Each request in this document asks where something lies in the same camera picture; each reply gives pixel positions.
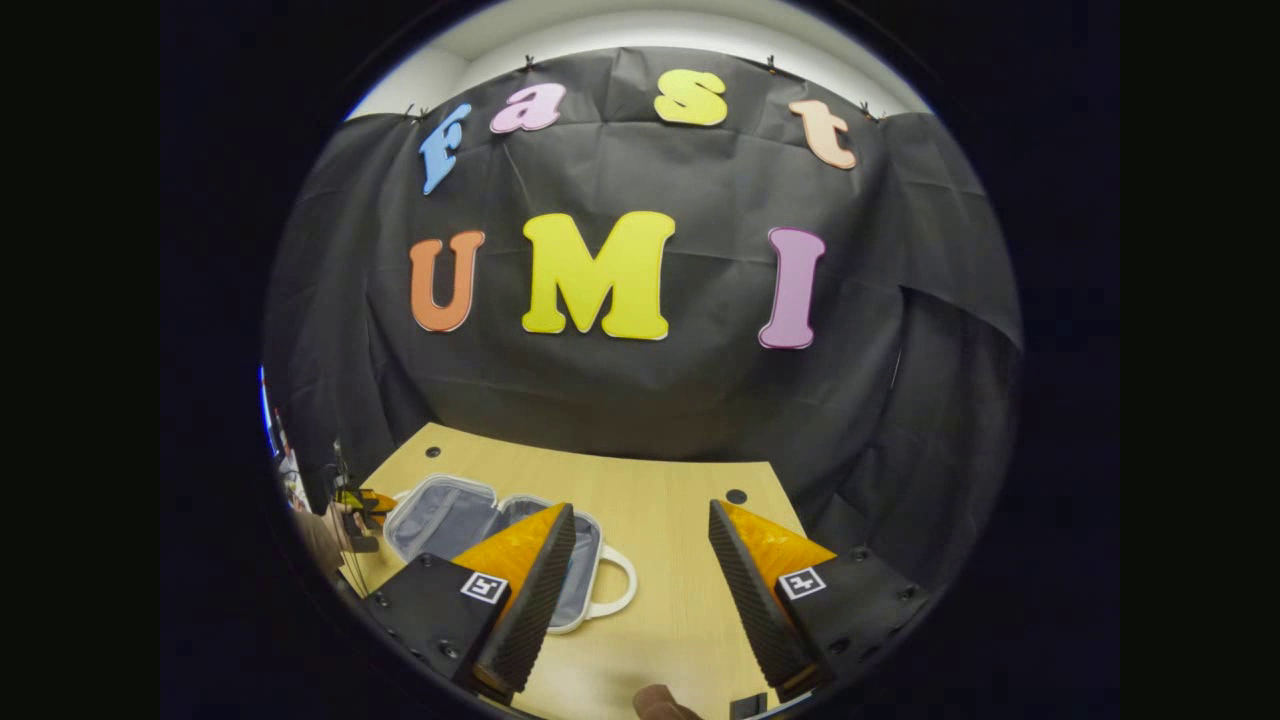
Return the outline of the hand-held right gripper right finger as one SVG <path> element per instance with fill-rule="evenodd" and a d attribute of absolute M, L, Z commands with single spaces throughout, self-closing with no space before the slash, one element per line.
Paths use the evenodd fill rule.
<path fill-rule="evenodd" d="M 723 500 L 708 539 L 748 643 L 783 703 L 851 685 L 931 603 L 931 592 L 858 546 L 844 553 Z"/>

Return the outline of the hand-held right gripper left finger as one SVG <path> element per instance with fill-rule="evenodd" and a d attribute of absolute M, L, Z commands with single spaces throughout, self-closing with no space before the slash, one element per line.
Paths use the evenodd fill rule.
<path fill-rule="evenodd" d="M 538 661 L 575 543 L 572 503 L 554 503 L 453 559 L 420 553 L 358 607 L 426 676 L 509 705 Z"/>

